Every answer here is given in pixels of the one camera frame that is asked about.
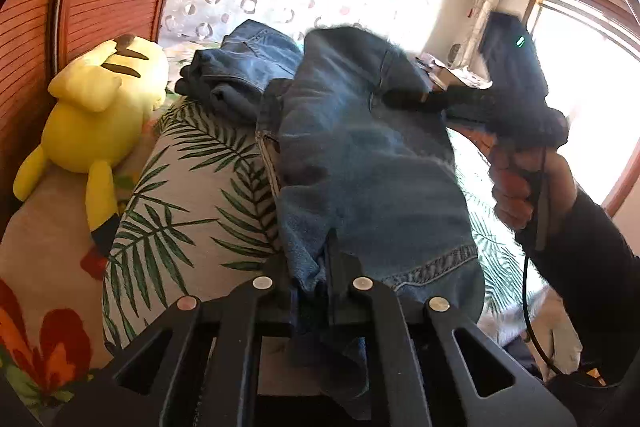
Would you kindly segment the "person's right hand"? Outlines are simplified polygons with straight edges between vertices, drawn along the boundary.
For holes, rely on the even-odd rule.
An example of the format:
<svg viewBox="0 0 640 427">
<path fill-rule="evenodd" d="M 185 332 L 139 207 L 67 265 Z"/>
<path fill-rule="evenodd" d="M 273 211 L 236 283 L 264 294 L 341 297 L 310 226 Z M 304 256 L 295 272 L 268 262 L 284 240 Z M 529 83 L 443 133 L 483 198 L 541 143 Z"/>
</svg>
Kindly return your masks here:
<svg viewBox="0 0 640 427">
<path fill-rule="evenodd" d="M 523 230 L 533 218 L 535 204 L 530 196 L 532 188 L 529 179 L 544 166 L 549 194 L 548 235 L 558 233 L 576 202 L 578 192 L 566 159 L 553 148 L 535 147 L 510 152 L 496 144 L 489 161 L 489 176 L 494 182 L 492 196 L 496 201 L 495 213 L 515 232 Z"/>
</svg>

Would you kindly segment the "person's right forearm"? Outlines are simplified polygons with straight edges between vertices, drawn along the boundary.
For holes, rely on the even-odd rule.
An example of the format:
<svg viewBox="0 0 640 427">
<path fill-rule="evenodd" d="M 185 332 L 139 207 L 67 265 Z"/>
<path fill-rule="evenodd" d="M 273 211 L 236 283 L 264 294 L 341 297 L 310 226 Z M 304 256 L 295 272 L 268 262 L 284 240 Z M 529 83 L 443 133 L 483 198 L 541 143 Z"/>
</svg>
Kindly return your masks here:
<svg viewBox="0 0 640 427">
<path fill-rule="evenodd" d="M 607 383 L 621 381 L 639 351 L 639 258 L 620 230 L 579 192 L 530 259 L 563 300 L 585 355 Z"/>
</svg>

